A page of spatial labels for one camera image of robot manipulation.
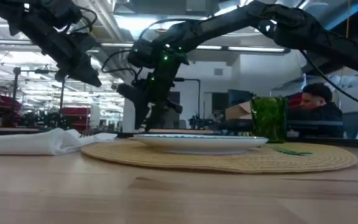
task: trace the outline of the person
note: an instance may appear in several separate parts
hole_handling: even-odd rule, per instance
[[[214,110],[209,119],[212,119],[215,123],[220,123],[223,119],[223,114],[219,110]]]
[[[299,107],[288,110],[288,120],[343,122],[342,111],[333,102],[333,93],[324,83],[313,83],[303,88],[302,102]],[[344,134],[343,124],[296,131],[300,132],[300,136],[343,138]]]

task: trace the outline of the robotic arm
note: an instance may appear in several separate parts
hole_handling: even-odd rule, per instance
[[[0,17],[8,21],[11,35],[23,32],[44,55],[57,62],[59,71],[55,78],[58,81],[69,76],[101,86],[98,72],[85,53],[96,41],[87,33],[57,31],[76,24],[83,17],[81,9],[71,0],[0,0]]]
[[[325,30],[312,15],[300,9],[252,1],[221,16],[175,24],[152,42],[141,38],[135,42],[128,62],[139,68],[154,68],[146,79],[134,80],[132,85],[121,84],[117,89],[134,103],[135,128],[139,129],[144,122],[149,103],[152,103],[152,112],[145,122],[146,131],[157,124],[167,108],[181,113],[181,106],[170,102],[167,96],[179,66],[189,64],[187,52],[209,39],[249,26],[277,45],[310,50],[358,70],[358,43]]]

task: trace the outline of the computer monitor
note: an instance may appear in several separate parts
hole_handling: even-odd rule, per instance
[[[239,103],[248,102],[254,97],[254,94],[249,91],[244,90],[228,90],[227,94],[229,96],[228,107],[236,106]]]

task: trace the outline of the wooden table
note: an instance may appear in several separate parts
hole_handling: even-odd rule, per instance
[[[143,169],[80,153],[0,156],[0,223],[355,224],[358,165],[234,175]]]

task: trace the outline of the white napkin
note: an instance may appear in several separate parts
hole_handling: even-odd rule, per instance
[[[110,142],[116,134],[100,133],[80,138],[76,130],[64,131],[60,128],[39,134],[14,134],[0,136],[0,154],[2,155],[50,155],[76,152],[81,146],[94,142]]]

